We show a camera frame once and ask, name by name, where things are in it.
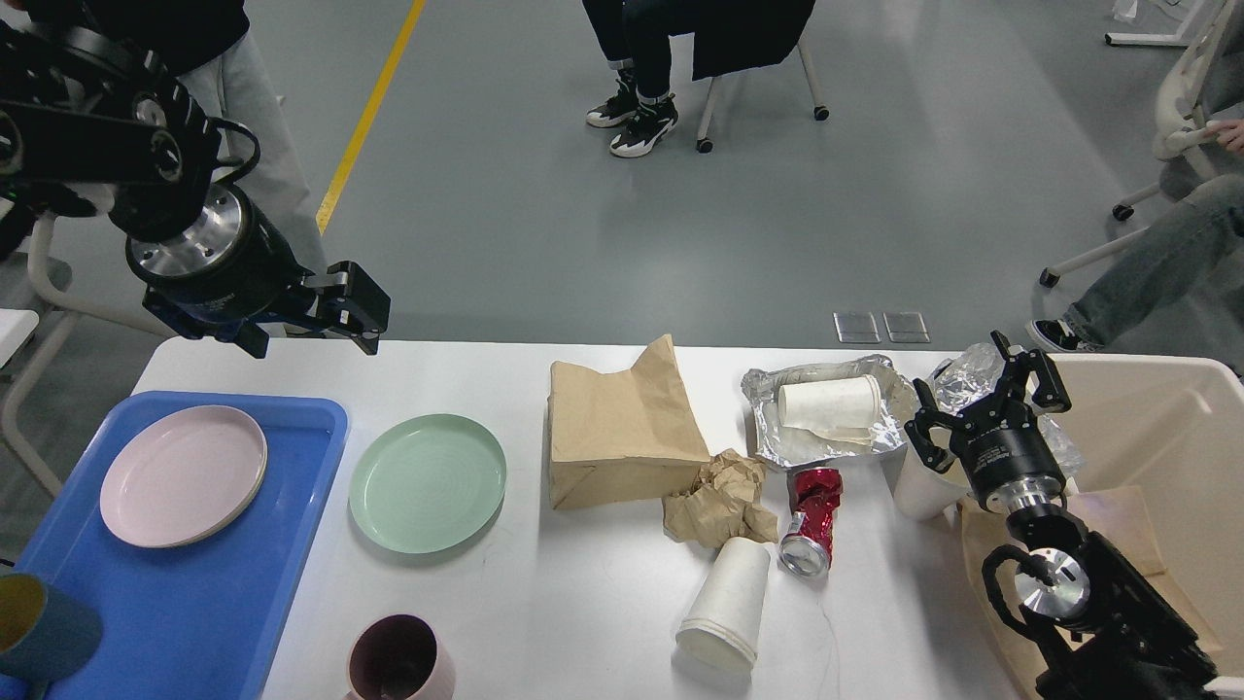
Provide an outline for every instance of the plate rim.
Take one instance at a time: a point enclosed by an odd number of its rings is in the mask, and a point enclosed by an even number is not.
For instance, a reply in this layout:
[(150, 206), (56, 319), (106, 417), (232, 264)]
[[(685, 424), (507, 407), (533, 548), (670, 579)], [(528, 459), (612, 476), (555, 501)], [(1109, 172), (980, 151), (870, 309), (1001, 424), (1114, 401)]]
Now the plate rim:
[[(411, 435), (413, 434), (413, 431), (411, 431), (409, 429), (412, 424), (429, 423), (433, 419), (452, 419), (455, 421), (463, 421), (469, 426), (473, 426), (478, 433), (481, 433), (483, 435), (488, 436), (489, 440), (491, 440), (493, 445), (496, 448), (498, 455), (500, 456), (500, 470), (499, 470), (500, 484), (498, 485), (496, 490), (496, 504), (494, 504), (489, 509), (488, 517), (484, 518), (484, 522), (481, 522), (464, 537), (454, 542), (450, 542), (449, 545), (437, 546), (433, 548), (403, 547), (399, 543), (396, 543), (392, 538), (384, 537), (384, 535), (381, 533), (378, 528), (374, 527), (374, 522), (371, 518), (364, 518), (362, 515), (360, 515), (360, 511), (363, 511), (363, 513), (366, 513), (366, 510), (360, 505), (361, 494), (366, 491), (362, 485), (369, 481), (367, 477), (371, 474), (373, 474), (376, 471), (376, 467), (379, 465), (378, 458), (383, 450), (381, 448), (377, 448), (378, 445), (384, 443), (386, 439), (389, 439), (389, 436), (392, 436), (393, 434), (403, 433)], [(406, 419), (403, 421), (399, 421), (389, 426), (378, 436), (376, 436), (376, 439), (372, 440), (371, 444), (368, 444), (367, 448), (363, 450), (363, 454), (360, 456), (358, 464), (355, 466), (355, 471), (350, 479), (350, 496), (348, 496), (350, 517), (358, 527), (358, 530), (364, 536), (367, 536), (368, 540), (391, 552), (397, 552), (399, 555), (433, 555), (435, 552), (444, 552), (445, 550), (457, 547), (458, 545), (462, 545), (463, 542), (474, 537), (475, 533), (483, 530), (483, 527), (486, 526), (488, 522), (493, 520), (494, 516), (496, 516), (498, 511), (500, 511), (501, 509), (501, 505), (505, 502), (505, 490), (509, 484), (509, 475), (510, 475), (510, 469), (509, 469), (509, 461), (505, 458), (505, 449), (501, 446), (501, 441), (498, 440), (496, 436), (493, 434), (493, 431), (488, 430), (486, 426), (484, 426), (476, 420), (469, 419), (460, 414), (448, 414), (448, 413), (423, 414), (419, 417)]]
[[(108, 486), (111, 484), (109, 482), (109, 476), (113, 474), (113, 469), (116, 467), (117, 463), (122, 459), (122, 456), (126, 455), (126, 451), (129, 449), (129, 446), (133, 445), (134, 441), (137, 441), (139, 438), (142, 438), (148, 431), (152, 431), (153, 429), (156, 429), (160, 424), (164, 424), (164, 423), (167, 423), (167, 421), (169, 421), (169, 420), (172, 420), (172, 419), (174, 419), (177, 417), (180, 417), (182, 414), (197, 414), (197, 413), (203, 413), (205, 410), (219, 412), (220, 409), (224, 409), (224, 412), (223, 412), (224, 414), (230, 415), (234, 419), (236, 419), (248, 431), (253, 431), (254, 435), (256, 435), (259, 438), (259, 443), (260, 443), (260, 463), (259, 463), (259, 469), (256, 470), (256, 474), (255, 474), (255, 481), (251, 485), (250, 491), (248, 492), (248, 495), (238, 504), (238, 506), (235, 506), (233, 509), (233, 511), (230, 511), (226, 516), (224, 516), (214, 526), (211, 526), (210, 528), (208, 528), (208, 530), (205, 530), (203, 532), (199, 532), (199, 533), (195, 533), (195, 535), (193, 535), (190, 537), (187, 537), (184, 540), (179, 540), (179, 541), (175, 541), (175, 542), (159, 542), (159, 543), (152, 543), (149, 541), (148, 542), (141, 542), (141, 541), (136, 542), (136, 540), (141, 540), (141, 538), (133, 537), (132, 532), (127, 532), (127, 533), (123, 535), (123, 532), (124, 532), (126, 528), (121, 527), (119, 523), (112, 522), (112, 518), (114, 516), (112, 516), (111, 513), (113, 511), (111, 509), (106, 510), (103, 507), (103, 502), (104, 502), (104, 495), (109, 492), (109, 489), (108, 489)], [(256, 421), (254, 417), (251, 417), (250, 414), (248, 414), (246, 412), (244, 412), (241, 409), (238, 409), (236, 407), (226, 407), (224, 404), (199, 404), (199, 405), (195, 405), (195, 407), (187, 407), (185, 409), (180, 409), (180, 410), (173, 412), (172, 414), (160, 417), (159, 419), (157, 419), (156, 421), (153, 421), (151, 425), (148, 425), (147, 428), (144, 428), (141, 431), (138, 431), (137, 434), (134, 434), (134, 436), (131, 438), (126, 443), (126, 445), (121, 449), (121, 451), (118, 451), (117, 455), (112, 459), (112, 463), (108, 465), (108, 469), (104, 471), (103, 481), (100, 485), (100, 518), (103, 521), (104, 527), (108, 530), (108, 532), (111, 532), (113, 535), (113, 537), (116, 537), (117, 540), (119, 540), (119, 541), (122, 541), (126, 545), (129, 545), (132, 547), (139, 547), (139, 548), (143, 548), (143, 550), (172, 550), (174, 547), (184, 547), (187, 545), (193, 545), (195, 542), (202, 542), (202, 541), (204, 541), (204, 540), (207, 540), (207, 538), (216, 535), (218, 532), (220, 532), (225, 527), (228, 527), (229, 523), (231, 523), (235, 520), (238, 520), (238, 516), (240, 516), (243, 512), (246, 511), (248, 507), (250, 507), (251, 502), (254, 502), (254, 500), (255, 500), (255, 496), (259, 494), (260, 487), (264, 485), (264, 477), (267, 475), (267, 461), (269, 461), (267, 435), (264, 434), (262, 426), (259, 425), (259, 421)]]

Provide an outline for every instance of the crushed soda can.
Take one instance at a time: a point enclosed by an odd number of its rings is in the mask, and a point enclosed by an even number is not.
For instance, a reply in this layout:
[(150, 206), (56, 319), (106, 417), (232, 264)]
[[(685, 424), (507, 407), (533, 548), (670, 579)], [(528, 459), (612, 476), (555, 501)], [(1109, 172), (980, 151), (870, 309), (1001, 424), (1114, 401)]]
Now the crushed soda can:
[(842, 501), (842, 475), (814, 466), (791, 474), (787, 484), (791, 522), (778, 546), (779, 561), (796, 576), (821, 576), (833, 561), (833, 511)]

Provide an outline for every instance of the teal cup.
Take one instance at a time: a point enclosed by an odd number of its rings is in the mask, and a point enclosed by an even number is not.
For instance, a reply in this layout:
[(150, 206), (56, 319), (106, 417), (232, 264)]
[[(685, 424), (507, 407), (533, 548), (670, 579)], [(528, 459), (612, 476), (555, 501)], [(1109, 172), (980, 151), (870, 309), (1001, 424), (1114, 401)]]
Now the teal cup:
[(103, 638), (100, 614), (30, 574), (0, 577), (0, 674), (49, 683), (86, 665)]

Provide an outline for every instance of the gray pants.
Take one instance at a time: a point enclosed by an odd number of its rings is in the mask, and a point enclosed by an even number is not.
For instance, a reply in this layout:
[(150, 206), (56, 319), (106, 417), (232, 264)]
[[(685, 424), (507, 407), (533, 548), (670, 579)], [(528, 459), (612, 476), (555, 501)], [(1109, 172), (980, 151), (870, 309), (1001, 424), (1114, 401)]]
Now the gray pants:
[[(323, 274), (328, 262), (315, 221), (317, 204), (311, 198), (294, 150), (294, 139), (285, 126), (285, 116), (276, 103), (276, 93), (255, 41), (248, 34), (220, 56), (178, 76), (178, 80), (208, 116), (240, 122), (259, 138), (259, 165), (238, 185), (267, 214), (290, 242), (299, 262), (316, 274)], [(230, 153), (245, 157), (251, 152), (246, 138), (226, 133)]]
[(1130, 246), (1062, 320), (1108, 344), (1203, 279), (1244, 237), (1244, 174), (1215, 177), (1181, 199)]

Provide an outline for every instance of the white paper cup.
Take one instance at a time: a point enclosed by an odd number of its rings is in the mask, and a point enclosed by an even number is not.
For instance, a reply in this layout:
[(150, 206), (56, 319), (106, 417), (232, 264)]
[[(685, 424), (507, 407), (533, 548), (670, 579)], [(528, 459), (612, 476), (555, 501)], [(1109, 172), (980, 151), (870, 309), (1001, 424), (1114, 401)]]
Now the white paper cup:
[(939, 475), (922, 465), (916, 449), (907, 446), (903, 469), (894, 486), (894, 506), (899, 513), (913, 521), (927, 521), (970, 491), (968, 476), (958, 463), (950, 466), (950, 471)]
[(674, 635), (678, 647), (712, 666), (750, 671), (768, 582), (765, 546), (744, 537), (728, 540)]
[(868, 431), (881, 419), (877, 378), (784, 384), (778, 388), (778, 423), (817, 435)]

